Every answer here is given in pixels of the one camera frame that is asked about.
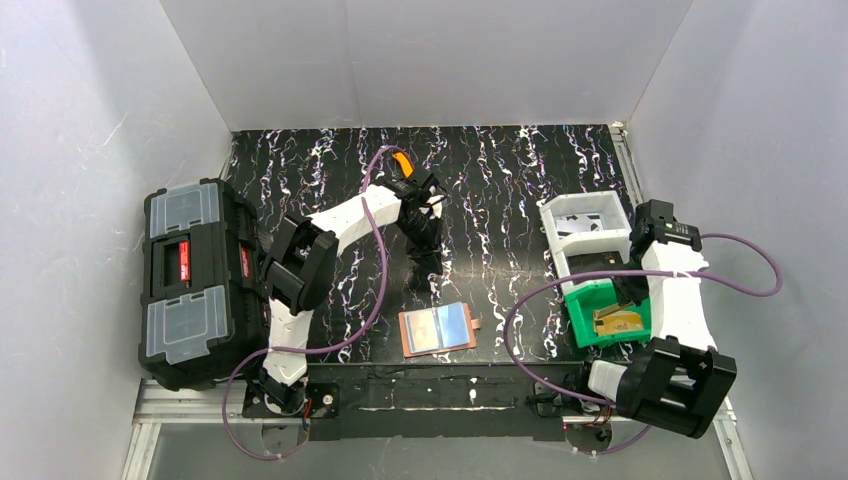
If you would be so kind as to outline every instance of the card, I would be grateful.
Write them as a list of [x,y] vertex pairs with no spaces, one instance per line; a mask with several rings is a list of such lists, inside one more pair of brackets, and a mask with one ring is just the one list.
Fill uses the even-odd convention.
[[401,312],[398,320],[405,357],[477,346],[471,313],[465,303]]
[[573,215],[560,215],[554,217],[557,234],[567,237],[572,233],[594,232],[603,230],[601,216],[597,213],[578,213]]

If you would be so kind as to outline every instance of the white backdrop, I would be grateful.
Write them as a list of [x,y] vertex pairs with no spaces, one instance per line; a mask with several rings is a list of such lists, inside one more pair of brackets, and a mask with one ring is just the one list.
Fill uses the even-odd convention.
[[144,197],[230,135],[157,2],[0,2],[0,476],[119,478]]
[[627,120],[691,0],[161,0],[232,130]]

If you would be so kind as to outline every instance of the marble-patterned surface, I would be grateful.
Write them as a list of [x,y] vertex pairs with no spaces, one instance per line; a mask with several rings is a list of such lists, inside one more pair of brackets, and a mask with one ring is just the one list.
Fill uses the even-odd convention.
[[[311,361],[509,362],[501,339],[507,311],[554,278],[539,206],[562,193],[612,189],[631,211],[601,125],[243,131],[235,134],[226,179],[257,206],[262,226],[273,233],[290,209],[308,215],[354,195],[364,165],[384,144],[411,152],[450,193],[443,214],[445,273],[416,278],[405,238],[386,228],[389,286],[380,319],[351,348]],[[378,171],[400,175],[386,160]],[[376,250],[368,236],[344,252],[330,297],[312,320],[310,347],[337,343],[365,321],[379,287]],[[483,320],[477,348],[404,359],[398,313],[456,301]],[[573,345],[558,291],[537,296],[520,314],[513,343],[527,362],[582,360],[590,352],[620,358],[632,351],[630,345],[601,351]]]

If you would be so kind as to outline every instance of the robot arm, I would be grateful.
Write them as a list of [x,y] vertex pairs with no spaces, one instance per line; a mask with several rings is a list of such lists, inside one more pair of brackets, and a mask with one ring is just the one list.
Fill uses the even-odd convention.
[[[700,271],[696,227],[678,223],[670,203],[651,200],[636,209],[629,269]],[[630,365],[591,364],[589,390],[616,404],[622,416],[699,438],[736,378],[736,361],[718,353],[701,305],[700,279],[617,277],[618,305],[651,300],[651,340]]]
[[[364,193],[336,207],[303,217],[286,215],[260,271],[270,297],[269,345],[306,348],[312,313],[332,287],[336,258],[371,233],[362,209],[368,204],[378,226],[397,224],[408,238],[407,253],[420,268],[441,274],[441,195],[426,169],[399,180],[378,179]],[[282,392],[306,374],[306,356],[269,352],[263,362],[281,402]]]

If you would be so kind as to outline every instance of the white basket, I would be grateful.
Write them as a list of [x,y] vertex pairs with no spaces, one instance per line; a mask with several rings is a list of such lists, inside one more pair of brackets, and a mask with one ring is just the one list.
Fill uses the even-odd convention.
[[[623,262],[630,260],[630,223],[621,208],[618,194],[614,191],[560,195],[542,205],[539,211],[559,278],[571,274],[567,259],[574,255],[618,252]],[[587,214],[600,217],[599,229],[560,236],[557,231],[557,218]],[[579,287],[601,283],[610,283],[610,280],[588,280],[582,282]],[[577,288],[574,282],[560,285],[563,296],[568,296]]]

